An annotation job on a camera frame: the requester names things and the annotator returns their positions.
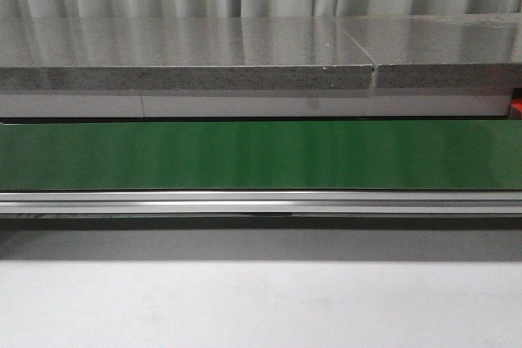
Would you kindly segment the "green conveyor belt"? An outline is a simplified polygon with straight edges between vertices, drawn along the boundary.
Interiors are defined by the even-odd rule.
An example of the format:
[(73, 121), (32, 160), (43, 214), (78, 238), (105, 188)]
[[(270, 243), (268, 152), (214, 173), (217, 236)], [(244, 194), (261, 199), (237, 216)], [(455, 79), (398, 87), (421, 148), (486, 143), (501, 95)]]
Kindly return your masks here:
[(4, 124), (4, 191), (521, 187), (509, 120)]

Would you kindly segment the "white cabinet panel under slab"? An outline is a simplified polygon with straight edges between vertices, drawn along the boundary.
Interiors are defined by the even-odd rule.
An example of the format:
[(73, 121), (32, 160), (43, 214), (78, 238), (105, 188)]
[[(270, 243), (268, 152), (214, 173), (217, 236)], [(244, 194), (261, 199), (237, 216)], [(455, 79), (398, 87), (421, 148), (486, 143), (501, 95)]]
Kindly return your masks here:
[(3, 91), (3, 118), (153, 117), (495, 117), (512, 91), (142, 90)]

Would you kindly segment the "grey speckled stone slab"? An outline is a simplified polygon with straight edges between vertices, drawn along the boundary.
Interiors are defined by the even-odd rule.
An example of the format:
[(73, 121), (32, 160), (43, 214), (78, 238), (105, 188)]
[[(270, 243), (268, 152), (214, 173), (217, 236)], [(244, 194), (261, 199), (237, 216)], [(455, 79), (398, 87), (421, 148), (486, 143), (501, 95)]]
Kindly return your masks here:
[(1, 23), (6, 90), (363, 90), (372, 71), (325, 18)]

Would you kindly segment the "red object at edge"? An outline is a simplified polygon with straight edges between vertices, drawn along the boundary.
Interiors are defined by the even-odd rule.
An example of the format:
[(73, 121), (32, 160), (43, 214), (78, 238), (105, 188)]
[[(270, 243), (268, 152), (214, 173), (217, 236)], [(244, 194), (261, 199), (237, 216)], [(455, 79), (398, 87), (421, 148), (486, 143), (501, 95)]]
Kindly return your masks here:
[(522, 119), (522, 99), (521, 98), (514, 98), (511, 100), (508, 118), (510, 120), (521, 120)]

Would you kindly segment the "aluminium conveyor side rail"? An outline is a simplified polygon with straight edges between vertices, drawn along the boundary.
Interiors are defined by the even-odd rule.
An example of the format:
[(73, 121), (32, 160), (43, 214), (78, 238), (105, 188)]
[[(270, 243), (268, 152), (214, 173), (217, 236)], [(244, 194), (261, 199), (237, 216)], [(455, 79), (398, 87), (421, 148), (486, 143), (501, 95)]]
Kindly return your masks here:
[(93, 191), (4, 192), (1, 215), (214, 215), (520, 217), (519, 191)]

